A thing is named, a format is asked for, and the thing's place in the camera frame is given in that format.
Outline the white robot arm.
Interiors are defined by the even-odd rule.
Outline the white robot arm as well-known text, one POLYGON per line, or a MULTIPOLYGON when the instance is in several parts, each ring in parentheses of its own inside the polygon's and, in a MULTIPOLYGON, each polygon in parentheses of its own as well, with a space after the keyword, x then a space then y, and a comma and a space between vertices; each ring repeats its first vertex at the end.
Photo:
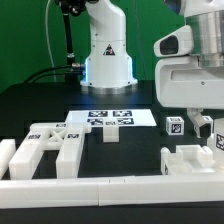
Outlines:
MULTIPOLYGON (((164 107, 185 108, 200 137, 211 125, 205 109, 224 109, 224 0, 163 0, 185 25, 156 41, 156 95, 164 107)), ((91 52, 85 60, 83 88, 119 93, 137 84, 126 52, 126 17, 110 0, 86 5, 91 52)))

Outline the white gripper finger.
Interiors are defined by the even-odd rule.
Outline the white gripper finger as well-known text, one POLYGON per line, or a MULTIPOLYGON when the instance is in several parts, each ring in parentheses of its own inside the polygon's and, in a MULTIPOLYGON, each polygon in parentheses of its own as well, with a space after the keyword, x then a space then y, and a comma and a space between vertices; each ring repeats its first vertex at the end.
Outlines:
POLYGON ((204 120, 202 112, 202 108, 187 109, 187 115, 195 127, 197 137, 208 139, 211 135, 211 124, 204 120))

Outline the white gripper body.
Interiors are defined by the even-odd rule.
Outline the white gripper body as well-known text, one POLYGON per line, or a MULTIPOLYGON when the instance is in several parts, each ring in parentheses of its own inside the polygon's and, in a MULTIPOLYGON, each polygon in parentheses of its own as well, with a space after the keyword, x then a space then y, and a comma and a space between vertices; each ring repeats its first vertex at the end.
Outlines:
POLYGON ((189 25, 154 44, 157 99, 163 107, 224 109, 224 67, 203 68, 193 47, 189 25))

